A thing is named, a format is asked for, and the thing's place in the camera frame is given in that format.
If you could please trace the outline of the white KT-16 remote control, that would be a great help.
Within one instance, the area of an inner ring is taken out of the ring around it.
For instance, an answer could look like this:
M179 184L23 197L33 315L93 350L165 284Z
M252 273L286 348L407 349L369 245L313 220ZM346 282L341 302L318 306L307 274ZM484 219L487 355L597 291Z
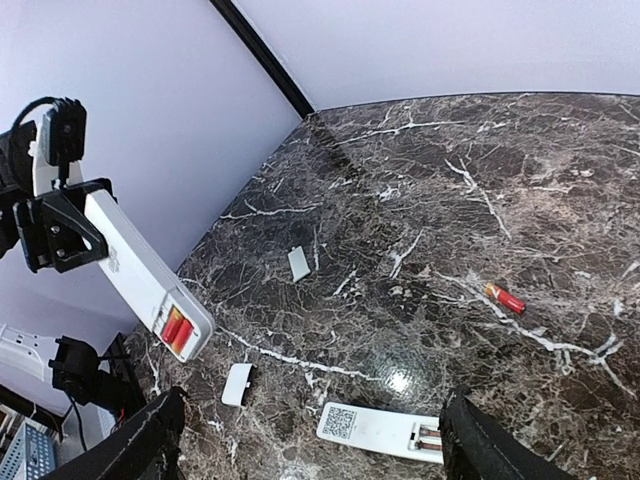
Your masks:
M437 417L328 402L316 435L369 452L444 464Z

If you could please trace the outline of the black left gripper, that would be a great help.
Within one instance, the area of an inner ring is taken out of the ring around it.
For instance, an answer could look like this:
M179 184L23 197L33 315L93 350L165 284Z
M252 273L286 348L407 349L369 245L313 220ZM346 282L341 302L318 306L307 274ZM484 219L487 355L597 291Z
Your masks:
M98 178L56 189L13 206L28 268L65 273L107 257L104 235L84 213L90 194L112 194L112 183Z

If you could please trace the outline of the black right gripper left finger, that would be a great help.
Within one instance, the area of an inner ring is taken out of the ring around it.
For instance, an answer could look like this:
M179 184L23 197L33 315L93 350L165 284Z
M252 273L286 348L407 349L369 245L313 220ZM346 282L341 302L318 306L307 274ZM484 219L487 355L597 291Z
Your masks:
M181 479L179 443L186 392L173 387L87 452L45 477L68 479Z

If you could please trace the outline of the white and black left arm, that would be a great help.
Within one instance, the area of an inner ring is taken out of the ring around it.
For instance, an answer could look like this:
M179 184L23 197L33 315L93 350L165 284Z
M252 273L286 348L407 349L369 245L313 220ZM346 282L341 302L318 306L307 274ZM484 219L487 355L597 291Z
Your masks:
M80 162L84 177L110 179L115 195L123 199L126 180L121 152L109 144L111 132L101 128L96 106L88 100L83 104L88 111L86 153ZM1 259L1 321L37 335L81 339L100 352L116 333L128 333L136 323L97 265L65 274L53 269L34 274L20 246Z

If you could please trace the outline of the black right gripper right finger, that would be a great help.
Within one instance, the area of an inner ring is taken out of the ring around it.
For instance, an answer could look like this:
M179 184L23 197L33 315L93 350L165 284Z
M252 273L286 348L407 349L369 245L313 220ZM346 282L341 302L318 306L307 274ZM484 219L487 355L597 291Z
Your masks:
M573 476L518 442L468 396L451 389L439 414L445 475L448 479L537 480Z

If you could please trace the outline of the white battery cover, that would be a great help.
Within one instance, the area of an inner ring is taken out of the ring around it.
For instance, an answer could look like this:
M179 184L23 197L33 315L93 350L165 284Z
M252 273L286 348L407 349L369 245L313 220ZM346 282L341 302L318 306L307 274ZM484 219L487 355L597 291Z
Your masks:
M252 363L235 363L230 367L221 395L226 406L243 407L246 391L251 386L255 366Z
M288 262L294 283L299 282L311 273L304 250L302 246L293 248L288 253Z

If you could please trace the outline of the white remote with green buttons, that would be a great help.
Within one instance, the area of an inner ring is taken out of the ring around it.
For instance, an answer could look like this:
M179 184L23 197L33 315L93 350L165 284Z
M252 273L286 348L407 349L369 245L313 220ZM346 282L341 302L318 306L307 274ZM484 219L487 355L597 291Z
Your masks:
M106 239L108 256L98 265L120 296L178 361L195 359L213 333L211 314L161 259L111 194L90 194L84 213ZM161 339L173 306L194 328L180 354Z

